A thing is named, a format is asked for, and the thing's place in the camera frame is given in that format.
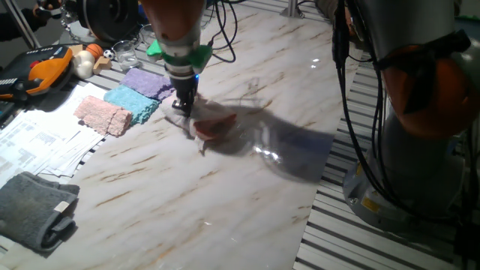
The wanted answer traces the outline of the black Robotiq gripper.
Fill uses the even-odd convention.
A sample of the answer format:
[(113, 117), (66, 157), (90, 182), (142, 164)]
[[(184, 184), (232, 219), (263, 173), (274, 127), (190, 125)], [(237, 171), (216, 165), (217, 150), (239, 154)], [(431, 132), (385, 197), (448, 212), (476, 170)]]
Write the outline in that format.
[(180, 112), (184, 112), (186, 117), (191, 116), (194, 97), (197, 93), (199, 77), (193, 75), (191, 77), (184, 77), (175, 79), (175, 89), (177, 99), (172, 102), (172, 108)]

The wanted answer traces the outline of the hand of dark sleeved person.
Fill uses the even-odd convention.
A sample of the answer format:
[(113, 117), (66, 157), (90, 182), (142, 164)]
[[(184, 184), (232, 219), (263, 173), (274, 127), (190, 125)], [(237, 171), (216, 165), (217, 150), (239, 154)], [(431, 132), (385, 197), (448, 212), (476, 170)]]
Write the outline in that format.
[(62, 0), (37, 0), (35, 15), (44, 19), (62, 17)]

